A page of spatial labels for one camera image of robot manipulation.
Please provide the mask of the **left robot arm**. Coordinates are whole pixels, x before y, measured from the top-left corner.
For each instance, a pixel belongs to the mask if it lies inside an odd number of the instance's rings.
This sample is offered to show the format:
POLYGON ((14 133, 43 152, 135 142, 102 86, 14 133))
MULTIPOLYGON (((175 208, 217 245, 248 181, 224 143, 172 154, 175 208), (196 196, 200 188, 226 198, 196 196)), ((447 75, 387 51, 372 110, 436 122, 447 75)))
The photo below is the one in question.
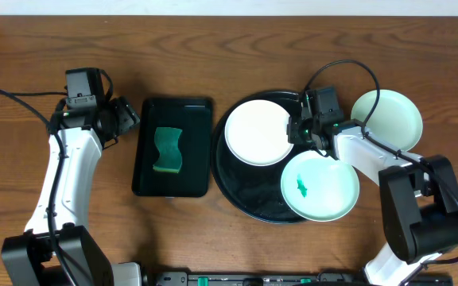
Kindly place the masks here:
POLYGON ((49 121, 49 164, 23 234, 6 238, 2 261, 14 285, 142 285, 137 262, 112 264, 88 232, 93 175, 107 141, 133 129, 123 97, 87 108, 58 108, 49 121))

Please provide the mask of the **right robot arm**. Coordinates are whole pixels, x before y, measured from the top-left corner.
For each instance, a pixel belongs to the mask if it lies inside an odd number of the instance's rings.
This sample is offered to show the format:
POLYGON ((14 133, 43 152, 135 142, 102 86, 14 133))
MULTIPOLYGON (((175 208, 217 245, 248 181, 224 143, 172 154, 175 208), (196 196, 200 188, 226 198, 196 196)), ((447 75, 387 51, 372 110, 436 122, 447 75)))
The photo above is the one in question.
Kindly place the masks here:
POLYGON ((371 285, 407 285, 430 265, 458 262, 458 183, 451 162, 422 157, 378 139, 358 120, 292 116, 287 137, 325 150, 379 187, 386 244, 363 268, 371 285))

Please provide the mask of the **white plate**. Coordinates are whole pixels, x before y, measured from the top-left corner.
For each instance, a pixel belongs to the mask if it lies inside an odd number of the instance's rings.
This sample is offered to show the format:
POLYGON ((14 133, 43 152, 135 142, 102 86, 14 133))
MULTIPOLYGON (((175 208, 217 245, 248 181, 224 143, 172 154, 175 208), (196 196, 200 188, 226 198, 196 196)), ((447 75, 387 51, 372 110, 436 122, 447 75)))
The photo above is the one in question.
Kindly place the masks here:
POLYGON ((290 114, 275 102, 255 99, 230 112, 223 128, 231 153, 242 162, 270 166, 285 159, 293 144, 286 133, 290 114))

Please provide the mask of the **green sponge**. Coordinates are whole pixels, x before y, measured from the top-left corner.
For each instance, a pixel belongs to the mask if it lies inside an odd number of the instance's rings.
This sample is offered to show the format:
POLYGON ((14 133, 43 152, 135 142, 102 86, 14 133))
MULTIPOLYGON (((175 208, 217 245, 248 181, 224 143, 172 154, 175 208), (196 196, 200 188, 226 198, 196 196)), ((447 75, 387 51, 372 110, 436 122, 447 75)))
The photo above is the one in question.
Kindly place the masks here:
POLYGON ((154 134, 154 144, 159 153, 153 164, 155 172, 179 173, 182 167, 182 155, 179 140, 182 130, 173 127, 157 127, 154 134))

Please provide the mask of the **light green plate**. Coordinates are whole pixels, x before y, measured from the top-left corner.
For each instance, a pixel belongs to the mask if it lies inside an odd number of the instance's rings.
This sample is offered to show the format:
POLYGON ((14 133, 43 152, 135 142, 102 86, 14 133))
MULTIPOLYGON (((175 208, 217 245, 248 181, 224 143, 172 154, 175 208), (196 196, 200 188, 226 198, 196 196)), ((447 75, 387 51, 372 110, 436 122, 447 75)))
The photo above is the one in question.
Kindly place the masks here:
POLYGON ((409 151, 421 139, 423 120, 410 99, 396 91, 381 90, 378 105, 367 127, 377 138, 401 151, 409 151))
POLYGON ((314 222, 342 218, 359 198, 359 178, 352 166, 314 151, 296 155, 281 174, 281 194, 289 208, 314 222))

